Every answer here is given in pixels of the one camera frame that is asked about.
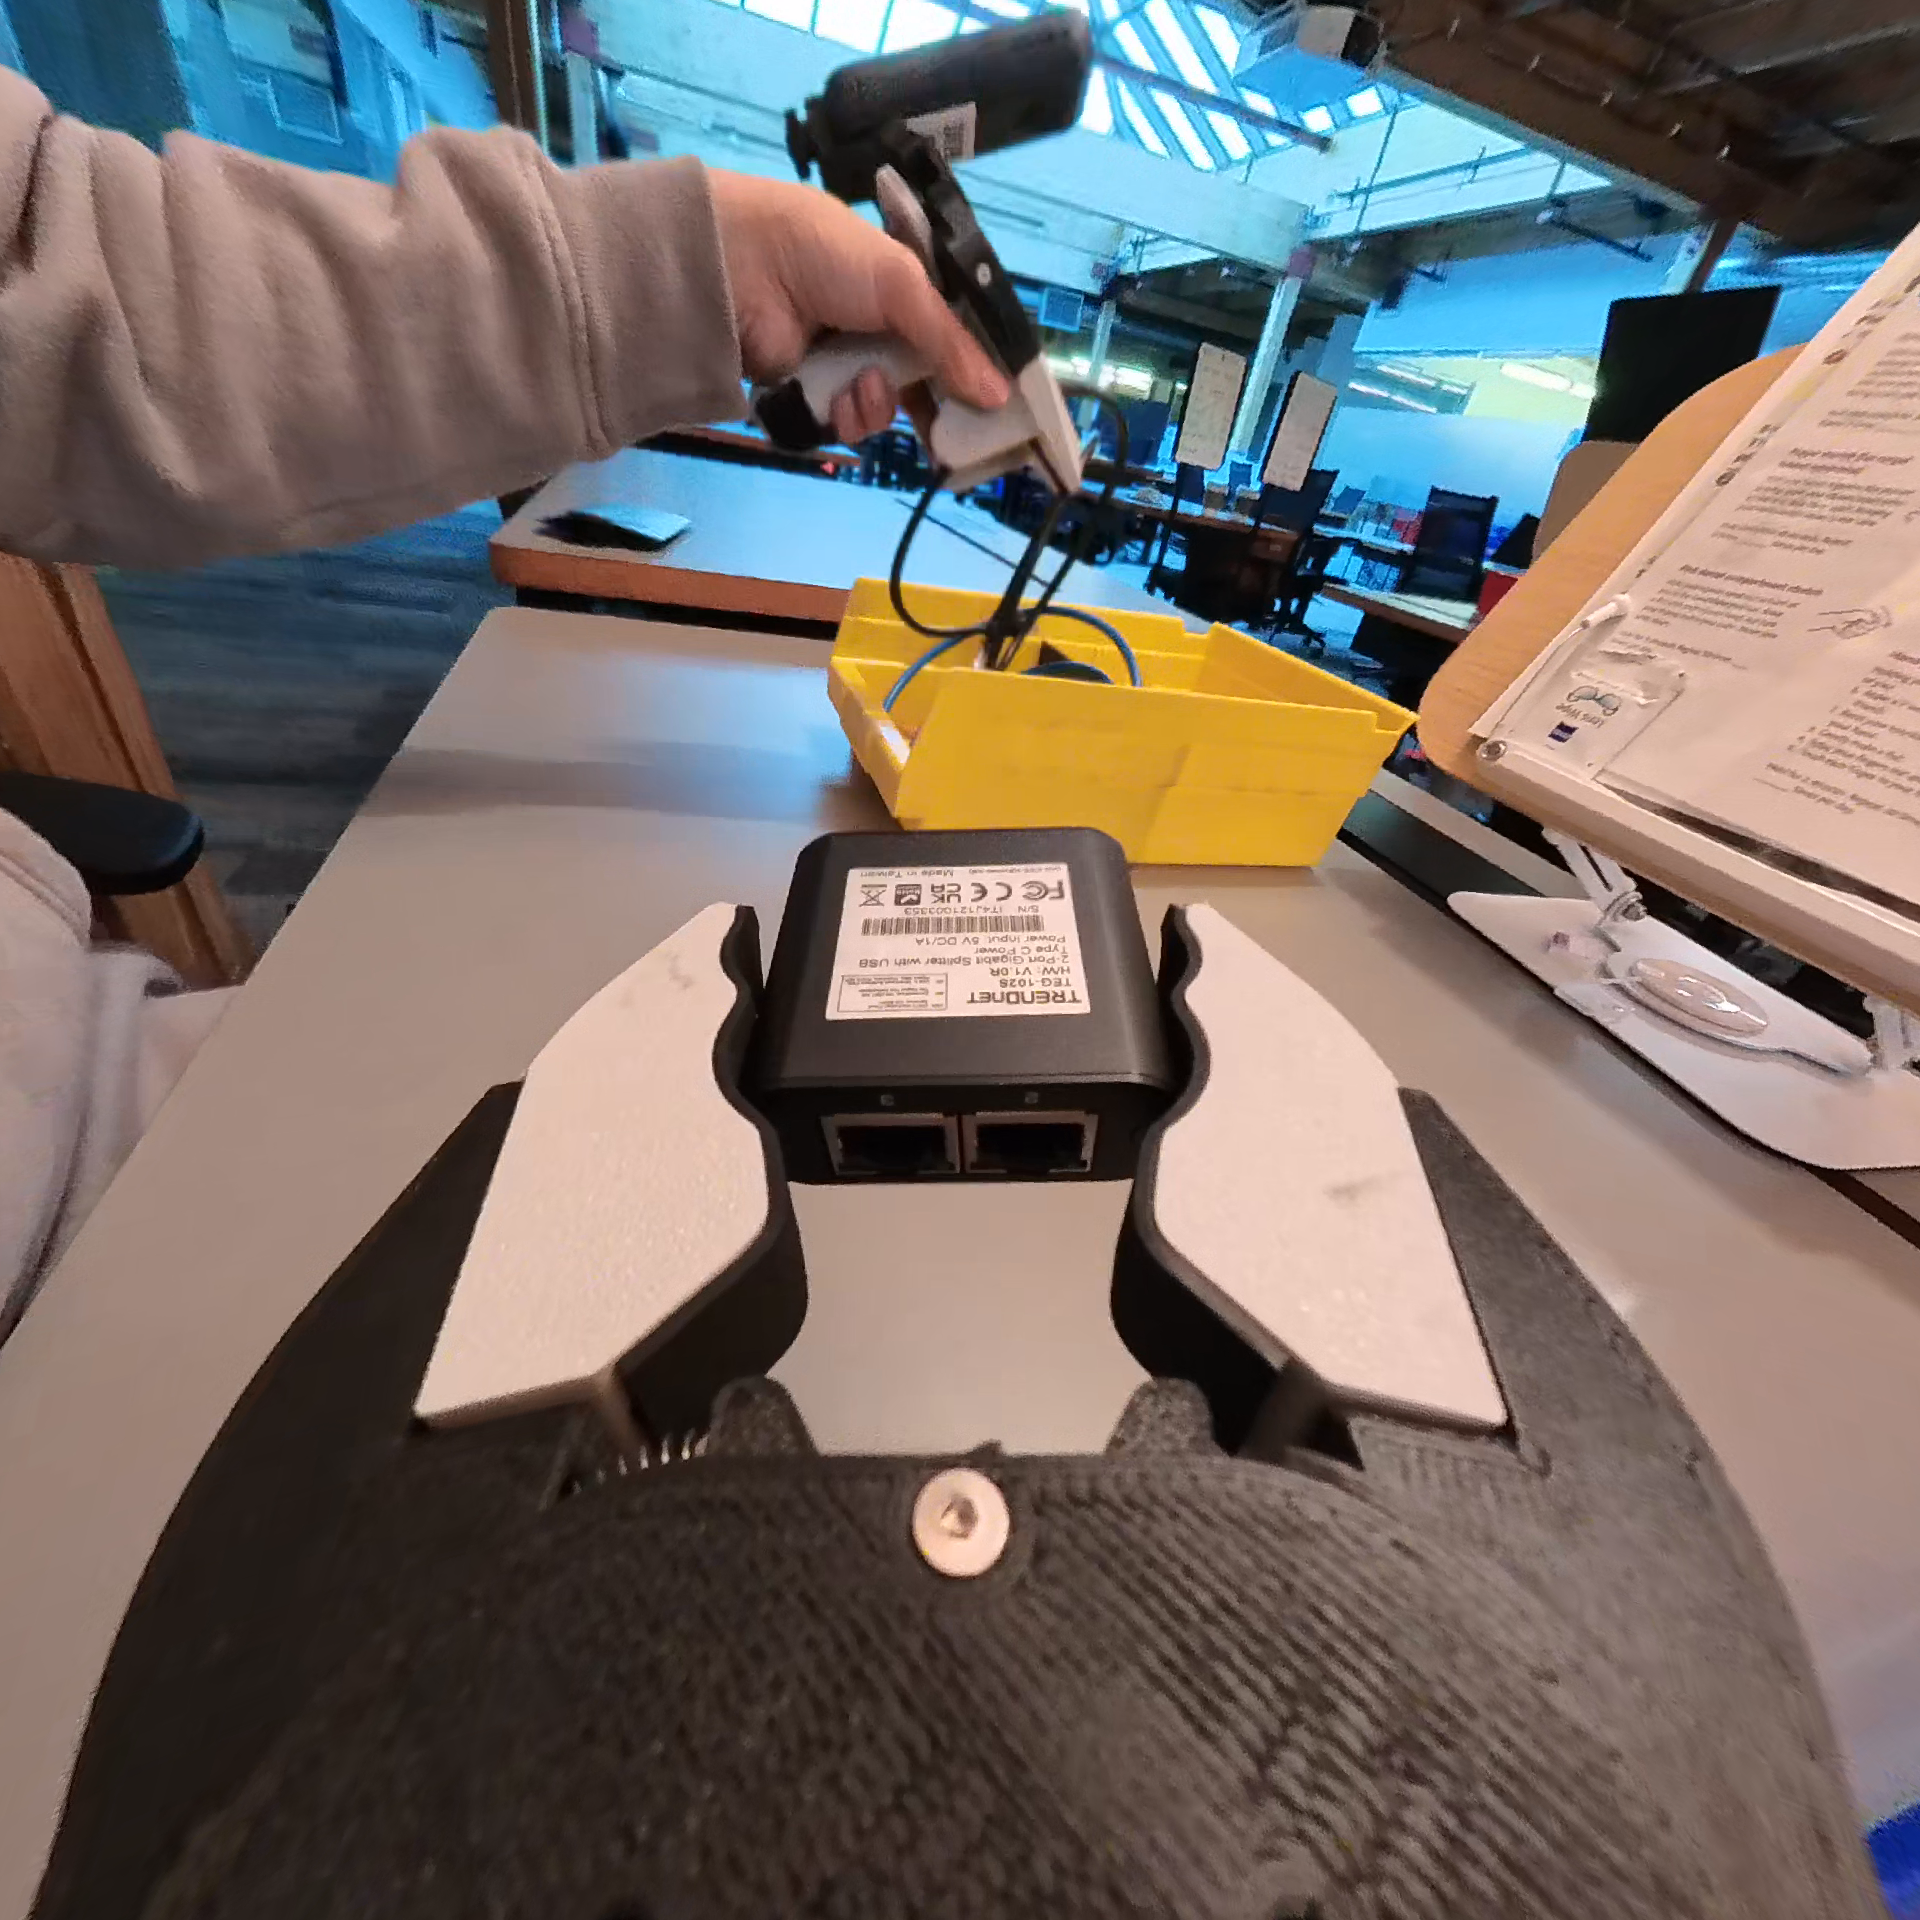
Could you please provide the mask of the dark flat pouch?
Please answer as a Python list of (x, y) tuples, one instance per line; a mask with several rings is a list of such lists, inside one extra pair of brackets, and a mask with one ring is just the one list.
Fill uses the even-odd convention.
[(653, 503), (574, 503), (541, 514), (538, 531), (574, 548), (667, 554), (692, 531), (692, 520)]

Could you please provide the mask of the grey background table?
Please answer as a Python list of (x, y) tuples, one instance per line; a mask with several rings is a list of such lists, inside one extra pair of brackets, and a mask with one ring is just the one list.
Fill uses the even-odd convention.
[[(667, 510), (684, 531), (660, 554), (547, 531), (571, 510)], [(629, 446), (554, 473), (490, 539), (490, 571), (520, 606), (622, 613), (705, 626), (829, 631), (858, 578), (883, 578), (910, 493), (780, 468)]]

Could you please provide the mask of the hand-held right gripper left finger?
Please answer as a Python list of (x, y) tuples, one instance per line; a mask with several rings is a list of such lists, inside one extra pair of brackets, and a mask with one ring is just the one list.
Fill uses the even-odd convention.
[(591, 1410), (629, 1455), (692, 1454), (711, 1397), (801, 1332), (780, 1141), (746, 1097), (758, 918), (705, 902), (530, 1058), (419, 1424)]

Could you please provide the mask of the printed instruction sheet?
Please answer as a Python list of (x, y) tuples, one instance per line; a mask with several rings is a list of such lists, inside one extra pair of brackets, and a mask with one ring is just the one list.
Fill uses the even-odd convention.
[(1766, 421), (1632, 589), (1677, 668), (1595, 780), (1916, 911), (1920, 253), (1805, 346)]

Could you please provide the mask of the wooden cabinet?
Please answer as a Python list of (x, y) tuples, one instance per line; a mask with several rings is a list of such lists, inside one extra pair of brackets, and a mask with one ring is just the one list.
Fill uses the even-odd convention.
[[(85, 565), (0, 557), (0, 751), (3, 773), (183, 797)], [(152, 950), (189, 988), (232, 988), (256, 964), (207, 868), (165, 895), (94, 902), (90, 932)]]

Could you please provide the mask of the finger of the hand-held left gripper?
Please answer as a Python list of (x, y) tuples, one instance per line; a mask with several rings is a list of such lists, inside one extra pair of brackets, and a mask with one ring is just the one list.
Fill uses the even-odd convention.
[(1026, 421), (1023, 461), (1051, 489), (1077, 493), (1086, 477), (1086, 439), (1069, 415), (1069, 393), (1060, 388), (1051, 369), (1033, 354), (1017, 379), (1017, 411)]
[(962, 401), (934, 401), (918, 421), (918, 439), (941, 489), (978, 489), (1026, 468), (1026, 421), (1017, 401), (987, 415)]

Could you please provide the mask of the person's left hand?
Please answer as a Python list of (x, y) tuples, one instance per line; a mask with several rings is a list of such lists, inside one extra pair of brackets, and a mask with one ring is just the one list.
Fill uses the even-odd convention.
[(705, 172), (705, 197), (746, 382), (786, 382), (820, 337), (843, 331), (891, 337), (953, 401), (1004, 411), (1004, 372), (941, 305), (913, 250), (797, 183)]

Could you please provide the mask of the clear plastic packet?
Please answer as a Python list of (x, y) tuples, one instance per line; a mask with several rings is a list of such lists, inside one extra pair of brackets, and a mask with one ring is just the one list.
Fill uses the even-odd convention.
[(1476, 717), (1476, 761), (1543, 761), (1572, 780), (1605, 773), (1665, 705), (1687, 668), (1647, 636), (1632, 636), (1632, 597), (1572, 615), (1559, 644)]

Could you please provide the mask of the yellow plastic bin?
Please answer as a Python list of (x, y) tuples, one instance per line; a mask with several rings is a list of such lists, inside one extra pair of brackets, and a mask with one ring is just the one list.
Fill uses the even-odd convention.
[(1012, 668), (933, 656), (887, 578), (858, 578), (829, 703), (902, 830), (1106, 830), (1137, 868), (1314, 868), (1412, 728), (1239, 626), (1048, 613)]

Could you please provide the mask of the white book stand base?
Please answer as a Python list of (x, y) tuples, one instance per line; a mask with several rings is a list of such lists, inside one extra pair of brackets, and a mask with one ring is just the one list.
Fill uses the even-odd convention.
[(1645, 911), (1603, 851), (1546, 833), (1579, 900), (1452, 895), (1452, 913), (1741, 1139), (1810, 1170), (1920, 1163), (1920, 1026), (1868, 999), (1849, 1037)]

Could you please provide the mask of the person's grey sweatshirt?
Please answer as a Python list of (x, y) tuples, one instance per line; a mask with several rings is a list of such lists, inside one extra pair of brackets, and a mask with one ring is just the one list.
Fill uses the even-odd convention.
[(90, 936), (71, 854), (0, 821), (0, 1336), (22, 1322), (232, 988)]

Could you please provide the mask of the black network splitter box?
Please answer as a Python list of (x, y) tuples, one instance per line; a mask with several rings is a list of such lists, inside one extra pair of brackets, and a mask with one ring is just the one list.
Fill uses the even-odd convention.
[(820, 833), (746, 1066), (793, 1179), (1135, 1179), (1188, 1090), (1098, 830)]

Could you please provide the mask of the black office chair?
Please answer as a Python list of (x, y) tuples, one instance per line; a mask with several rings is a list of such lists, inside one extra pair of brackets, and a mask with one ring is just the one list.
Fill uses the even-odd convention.
[(1476, 603), (1496, 510), (1499, 510), (1496, 493), (1455, 493), (1429, 482), (1412, 548), (1394, 589), (1425, 603)]

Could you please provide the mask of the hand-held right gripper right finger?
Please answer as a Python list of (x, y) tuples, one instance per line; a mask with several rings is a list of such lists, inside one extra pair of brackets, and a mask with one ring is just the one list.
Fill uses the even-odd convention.
[(1402, 1086), (1212, 902), (1158, 923), (1188, 1086), (1137, 1141), (1111, 1322), (1227, 1455), (1361, 1463), (1351, 1424), (1511, 1424)]

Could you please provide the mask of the grey desk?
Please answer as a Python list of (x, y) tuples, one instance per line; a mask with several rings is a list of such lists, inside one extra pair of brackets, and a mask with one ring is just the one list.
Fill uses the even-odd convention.
[[(139, 1572), (282, 1332), (490, 1086), (705, 902), (883, 830), (826, 644), (490, 613), (3, 1338), (3, 1916), (33, 1916)], [(1916, 1179), (1747, 1151), (1443, 902), (1314, 872), (1207, 900), (1437, 1097), (1638, 1332), (1810, 1631), (1868, 1821), (1916, 1804)]]

